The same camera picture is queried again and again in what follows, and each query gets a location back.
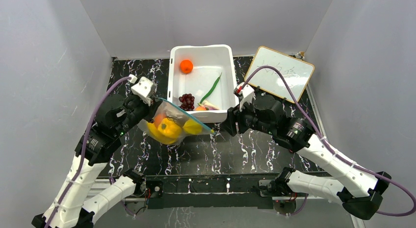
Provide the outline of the yellow banana bunch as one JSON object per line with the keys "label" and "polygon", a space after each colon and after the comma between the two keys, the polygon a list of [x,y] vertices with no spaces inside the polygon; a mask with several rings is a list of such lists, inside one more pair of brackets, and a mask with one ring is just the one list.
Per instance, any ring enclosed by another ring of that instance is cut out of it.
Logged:
{"label": "yellow banana bunch", "polygon": [[172,139],[172,138],[162,135],[153,123],[146,123],[146,125],[149,131],[149,135],[162,144],[172,145],[172,144],[175,144],[179,139],[179,137]]}

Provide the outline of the small orange pumpkin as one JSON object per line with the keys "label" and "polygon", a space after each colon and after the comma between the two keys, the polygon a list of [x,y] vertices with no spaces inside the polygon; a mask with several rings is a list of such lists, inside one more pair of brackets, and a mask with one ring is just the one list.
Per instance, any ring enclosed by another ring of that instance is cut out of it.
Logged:
{"label": "small orange pumpkin", "polygon": [[164,113],[160,113],[154,116],[153,124],[155,125],[156,128],[158,128],[158,126],[162,123],[164,118],[166,118],[166,115]]}

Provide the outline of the yellow green starfruit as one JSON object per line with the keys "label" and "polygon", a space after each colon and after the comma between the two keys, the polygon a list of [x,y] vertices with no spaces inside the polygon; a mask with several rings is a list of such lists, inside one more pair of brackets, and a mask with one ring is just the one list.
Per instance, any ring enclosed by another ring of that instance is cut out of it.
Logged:
{"label": "yellow green starfruit", "polygon": [[187,120],[182,129],[185,133],[190,135],[198,135],[203,131],[203,127],[193,119]]}

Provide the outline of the clear zip top bag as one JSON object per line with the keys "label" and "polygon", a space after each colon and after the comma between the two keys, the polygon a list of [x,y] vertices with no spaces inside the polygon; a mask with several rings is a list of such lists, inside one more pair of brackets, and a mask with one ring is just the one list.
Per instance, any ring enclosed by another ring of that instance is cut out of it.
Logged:
{"label": "clear zip top bag", "polygon": [[149,118],[138,127],[164,145],[179,145],[188,136],[214,134],[206,124],[163,98],[156,99]]}

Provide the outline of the brown longan cluster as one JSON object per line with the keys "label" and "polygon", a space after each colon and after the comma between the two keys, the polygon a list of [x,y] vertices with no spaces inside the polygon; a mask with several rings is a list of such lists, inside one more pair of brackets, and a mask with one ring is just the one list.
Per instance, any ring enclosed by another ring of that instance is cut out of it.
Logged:
{"label": "brown longan cluster", "polygon": [[179,126],[183,126],[186,120],[182,116],[166,115],[166,118]]}

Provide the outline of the yellow bell pepper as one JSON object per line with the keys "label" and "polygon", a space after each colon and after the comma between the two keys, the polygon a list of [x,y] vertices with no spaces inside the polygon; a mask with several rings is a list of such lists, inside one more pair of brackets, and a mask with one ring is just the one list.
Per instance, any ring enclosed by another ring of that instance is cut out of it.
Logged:
{"label": "yellow bell pepper", "polygon": [[167,118],[163,119],[157,129],[162,135],[172,139],[178,138],[182,133],[182,128]]}

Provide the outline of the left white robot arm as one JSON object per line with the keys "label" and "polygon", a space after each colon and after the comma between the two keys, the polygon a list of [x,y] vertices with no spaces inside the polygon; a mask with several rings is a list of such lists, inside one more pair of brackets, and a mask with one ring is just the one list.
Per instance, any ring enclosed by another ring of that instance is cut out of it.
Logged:
{"label": "left white robot arm", "polygon": [[75,149],[72,165],[52,205],[34,216],[36,228],[91,228],[115,204],[126,197],[147,193],[146,178],[134,169],[89,199],[101,171],[121,147],[121,137],[142,120],[151,120],[161,101],[146,103],[137,95],[127,99],[104,96],[95,107],[86,131]]}

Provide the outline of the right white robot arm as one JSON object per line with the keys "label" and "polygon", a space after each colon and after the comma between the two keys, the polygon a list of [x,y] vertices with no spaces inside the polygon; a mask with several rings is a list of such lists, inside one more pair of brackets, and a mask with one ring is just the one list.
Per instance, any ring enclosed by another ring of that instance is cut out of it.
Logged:
{"label": "right white robot arm", "polygon": [[283,104],[271,96],[229,108],[220,127],[231,136],[249,129],[266,133],[278,146],[313,161],[332,176],[317,177],[285,167],[273,181],[259,181],[263,197],[305,193],[338,203],[351,215],[369,220],[389,186],[387,181],[356,169],[354,163],[344,163],[342,154],[330,152],[306,120],[287,116]]}

